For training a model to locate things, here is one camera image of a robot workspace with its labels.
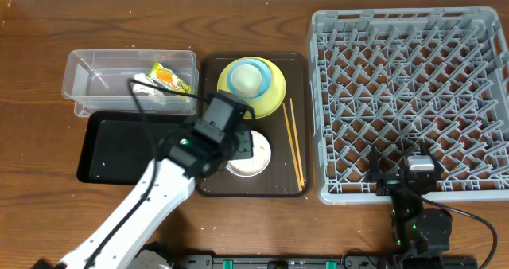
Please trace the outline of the pink white small bowl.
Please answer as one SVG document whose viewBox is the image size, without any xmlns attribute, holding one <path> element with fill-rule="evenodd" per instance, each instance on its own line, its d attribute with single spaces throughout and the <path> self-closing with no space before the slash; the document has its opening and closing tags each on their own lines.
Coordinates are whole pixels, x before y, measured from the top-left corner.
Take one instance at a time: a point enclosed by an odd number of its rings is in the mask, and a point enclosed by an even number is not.
<svg viewBox="0 0 509 269">
<path fill-rule="evenodd" d="M 248 159 L 231 160 L 226 169 L 238 177 L 253 177 L 261 173 L 270 163 L 271 147 L 267 138 L 251 131 L 253 156 Z"/>
</svg>

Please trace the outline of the white tissue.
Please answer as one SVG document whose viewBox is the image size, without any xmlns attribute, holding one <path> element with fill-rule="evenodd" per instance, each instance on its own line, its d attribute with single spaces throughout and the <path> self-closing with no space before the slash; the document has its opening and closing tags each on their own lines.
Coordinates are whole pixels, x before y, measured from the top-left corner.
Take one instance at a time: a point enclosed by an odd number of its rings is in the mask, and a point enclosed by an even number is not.
<svg viewBox="0 0 509 269">
<path fill-rule="evenodd" d="M 153 88 L 156 84 L 146 74 L 135 74 L 134 80 L 135 83 L 132 90 L 136 96 L 151 97 L 156 103 L 161 105 L 166 103 L 165 93 Z"/>
</svg>

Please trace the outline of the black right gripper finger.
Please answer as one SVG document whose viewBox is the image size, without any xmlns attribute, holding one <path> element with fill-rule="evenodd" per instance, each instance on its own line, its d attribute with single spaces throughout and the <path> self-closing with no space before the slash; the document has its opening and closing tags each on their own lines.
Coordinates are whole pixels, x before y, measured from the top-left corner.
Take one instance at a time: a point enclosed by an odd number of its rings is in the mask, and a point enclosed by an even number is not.
<svg viewBox="0 0 509 269">
<path fill-rule="evenodd" d="M 440 162 L 430 153 L 428 146 L 425 143 L 422 143 L 422 153 L 428 156 L 433 163 L 433 170 L 435 173 L 442 173 L 443 167 Z"/>
<path fill-rule="evenodd" d="M 371 145 L 369 154 L 369 168 L 367 172 L 368 181 L 378 181 L 382 171 L 379 164 L 379 156 L 375 145 Z"/>
</svg>

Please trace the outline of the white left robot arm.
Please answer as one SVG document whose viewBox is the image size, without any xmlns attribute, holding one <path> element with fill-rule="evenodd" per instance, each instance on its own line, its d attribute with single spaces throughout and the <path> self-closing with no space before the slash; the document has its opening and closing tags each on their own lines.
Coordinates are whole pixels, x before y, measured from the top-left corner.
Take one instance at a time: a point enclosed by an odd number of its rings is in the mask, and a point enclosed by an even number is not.
<svg viewBox="0 0 509 269">
<path fill-rule="evenodd" d="M 65 255 L 58 268 L 126 268 L 162 221 L 188 200 L 199 177 L 230 160 L 252 157 L 251 129 L 198 119 L 159 142 L 136 186 L 103 224 Z"/>
</svg>

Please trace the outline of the green orange snack wrapper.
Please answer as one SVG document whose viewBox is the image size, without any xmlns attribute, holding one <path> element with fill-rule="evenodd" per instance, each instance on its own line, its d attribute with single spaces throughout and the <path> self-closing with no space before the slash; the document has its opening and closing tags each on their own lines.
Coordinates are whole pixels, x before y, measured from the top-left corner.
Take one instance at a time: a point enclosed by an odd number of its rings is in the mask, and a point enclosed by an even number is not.
<svg viewBox="0 0 509 269">
<path fill-rule="evenodd" d="M 156 63 L 152 67 L 148 77 L 159 87 L 164 87 L 175 92 L 189 93 L 190 87 L 171 69 L 165 68 L 160 63 Z"/>
</svg>

